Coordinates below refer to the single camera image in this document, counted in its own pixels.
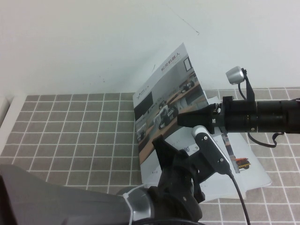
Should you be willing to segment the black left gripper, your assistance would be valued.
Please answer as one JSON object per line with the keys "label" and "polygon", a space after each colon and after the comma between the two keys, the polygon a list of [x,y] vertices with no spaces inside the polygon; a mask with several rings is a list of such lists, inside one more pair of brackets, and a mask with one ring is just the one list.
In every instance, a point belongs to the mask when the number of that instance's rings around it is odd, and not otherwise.
{"label": "black left gripper", "polygon": [[206,200],[200,184],[219,172],[218,150],[199,150],[188,155],[169,144],[162,136],[152,141],[162,170],[157,195],[171,202],[201,203]]}

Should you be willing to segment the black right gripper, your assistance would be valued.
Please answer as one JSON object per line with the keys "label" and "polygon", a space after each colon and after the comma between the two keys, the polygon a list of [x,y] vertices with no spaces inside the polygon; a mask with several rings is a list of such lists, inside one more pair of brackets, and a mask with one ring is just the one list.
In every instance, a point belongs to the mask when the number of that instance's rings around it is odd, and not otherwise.
{"label": "black right gripper", "polygon": [[215,133],[215,128],[227,133],[256,132],[257,103],[227,96],[222,103],[210,102],[205,108],[178,114],[177,125],[188,128],[204,126],[211,134]]}

